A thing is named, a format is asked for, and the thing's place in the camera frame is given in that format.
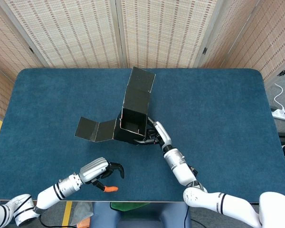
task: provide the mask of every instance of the orange object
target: orange object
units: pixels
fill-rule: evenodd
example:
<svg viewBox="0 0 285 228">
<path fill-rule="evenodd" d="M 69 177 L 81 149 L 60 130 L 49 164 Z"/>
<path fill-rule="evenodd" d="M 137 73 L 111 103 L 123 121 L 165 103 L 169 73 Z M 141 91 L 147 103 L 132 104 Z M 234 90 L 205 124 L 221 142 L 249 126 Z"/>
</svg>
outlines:
<svg viewBox="0 0 285 228">
<path fill-rule="evenodd" d="M 91 217 L 87 217 L 77 224 L 77 228 L 90 228 L 90 219 Z"/>
<path fill-rule="evenodd" d="M 115 186 L 112 186 L 112 187 L 105 186 L 104 187 L 104 192 L 112 192 L 112 191 L 118 191 L 118 187 L 115 187 Z"/>
</svg>

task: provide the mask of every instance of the open box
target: open box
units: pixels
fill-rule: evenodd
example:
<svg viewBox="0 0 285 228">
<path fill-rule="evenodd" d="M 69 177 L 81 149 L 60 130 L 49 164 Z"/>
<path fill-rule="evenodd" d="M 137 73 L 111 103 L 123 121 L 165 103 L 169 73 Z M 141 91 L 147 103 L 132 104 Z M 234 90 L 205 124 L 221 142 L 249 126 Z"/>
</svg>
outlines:
<svg viewBox="0 0 285 228">
<path fill-rule="evenodd" d="M 155 74 L 133 67 L 118 117 L 105 122 L 81 117 L 75 136 L 93 142 L 116 139 L 137 144 L 135 140 L 143 140 L 154 79 Z"/>
</svg>

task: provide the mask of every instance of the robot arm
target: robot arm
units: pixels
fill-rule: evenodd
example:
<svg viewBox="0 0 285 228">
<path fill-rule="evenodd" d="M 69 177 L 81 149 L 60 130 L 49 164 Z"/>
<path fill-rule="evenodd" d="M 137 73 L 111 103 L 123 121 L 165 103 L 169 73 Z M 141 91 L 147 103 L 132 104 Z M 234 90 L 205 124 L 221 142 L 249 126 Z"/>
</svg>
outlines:
<svg viewBox="0 0 285 228">
<path fill-rule="evenodd" d="M 73 173 L 40 192 L 36 206 L 29 194 L 13 198 L 7 204 L 0 205 L 0 228 L 8 225 L 13 216 L 17 226 L 38 218 L 48 208 L 80 190 L 84 183 L 91 183 L 104 192 L 117 191 L 117 187 L 107 187 L 98 181 L 99 178 L 110 176 L 114 170 L 119 170 L 121 177 L 124 178 L 124 169 L 121 164 L 108 162 L 105 158 L 98 158 L 82 167 L 79 174 Z"/>
<path fill-rule="evenodd" d="M 214 212 L 245 222 L 253 228 L 285 228 L 285 196 L 276 192 L 265 192 L 260 196 L 259 214 L 244 199 L 221 192 L 208 193 L 197 179 L 197 171 L 190 167 L 181 152 L 172 147 L 170 136 L 164 127 L 148 118 L 156 134 L 154 144 L 159 144 L 163 156 L 178 182 L 186 186 L 183 193 L 185 203 L 190 207 L 207 208 Z"/>
</svg>

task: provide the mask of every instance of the blue table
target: blue table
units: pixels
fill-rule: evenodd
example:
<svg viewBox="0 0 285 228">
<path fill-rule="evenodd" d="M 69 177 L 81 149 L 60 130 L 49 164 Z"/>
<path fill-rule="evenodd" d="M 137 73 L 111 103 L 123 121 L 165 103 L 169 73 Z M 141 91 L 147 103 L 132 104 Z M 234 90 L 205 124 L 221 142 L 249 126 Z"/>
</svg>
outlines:
<svg viewBox="0 0 285 228">
<path fill-rule="evenodd" d="M 130 69 L 25 69 L 0 132 L 0 200 L 40 191 L 103 156 L 121 163 L 102 193 L 83 186 L 68 200 L 182 201 L 184 187 L 158 145 L 93 143 L 75 137 L 81 116 L 106 121 L 121 110 Z M 199 171 L 209 192 L 258 201 L 285 194 L 285 161 L 261 74 L 252 69 L 149 69 L 156 74 L 149 115 Z"/>
</svg>

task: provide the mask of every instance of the white power strip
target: white power strip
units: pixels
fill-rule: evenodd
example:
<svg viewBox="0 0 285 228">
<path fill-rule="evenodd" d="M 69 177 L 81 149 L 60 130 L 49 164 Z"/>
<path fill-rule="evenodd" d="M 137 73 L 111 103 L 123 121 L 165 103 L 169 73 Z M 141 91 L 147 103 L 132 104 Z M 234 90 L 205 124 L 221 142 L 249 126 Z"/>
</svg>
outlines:
<svg viewBox="0 0 285 228">
<path fill-rule="evenodd" d="M 271 113 L 274 118 L 285 120 L 285 112 L 283 112 L 282 109 L 276 109 L 274 112 Z"/>
</svg>

